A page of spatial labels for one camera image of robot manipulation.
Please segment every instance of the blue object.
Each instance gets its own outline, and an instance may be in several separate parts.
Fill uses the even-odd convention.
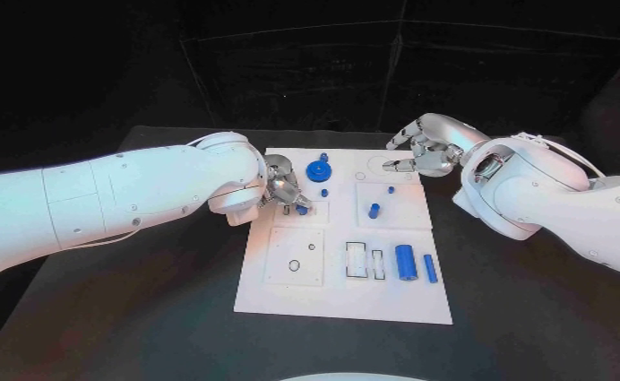
[[[437,282],[436,265],[433,264],[433,257],[430,254],[424,254],[424,264],[427,265],[429,281]]]
[[[397,246],[398,277],[403,281],[417,280],[414,249],[411,245]]]
[[[381,208],[381,206],[377,203],[372,203],[371,206],[371,212],[368,213],[368,216],[375,220],[378,217],[378,209]]]
[[[320,154],[320,160],[313,161],[306,168],[307,178],[313,182],[325,182],[332,176],[332,166],[328,163],[328,154],[323,152]]]
[[[297,204],[294,206],[294,210],[300,213],[300,215],[306,215],[307,214],[307,208],[305,206],[302,206],[300,204]]]

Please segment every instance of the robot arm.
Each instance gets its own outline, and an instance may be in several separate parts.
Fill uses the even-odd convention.
[[[620,270],[620,177],[607,178],[563,145],[528,134],[491,139],[454,119],[426,114],[394,136],[388,149],[411,139],[413,160],[385,170],[444,176],[460,163],[456,204],[509,238],[541,227],[590,260]],[[600,176],[589,179],[586,164]]]
[[[194,142],[0,175],[0,271],[108,243],[103,239],[188,216],[205,202],[232,226],[254,220],[274,199],[310,207],[289,159],[270,164],[241,134]]]

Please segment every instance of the black table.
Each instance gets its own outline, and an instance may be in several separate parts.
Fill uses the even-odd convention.
[[[217,130],[136,127],[127,151]],[[273,147],[381,149],[391,134],[241,131]],[[2,379],[617,379],[620,274],[540,232],[498,235],[423,178],[454,325],[235,314],[248,225],[206,207],[104,247],[52,255],[0,333]]]

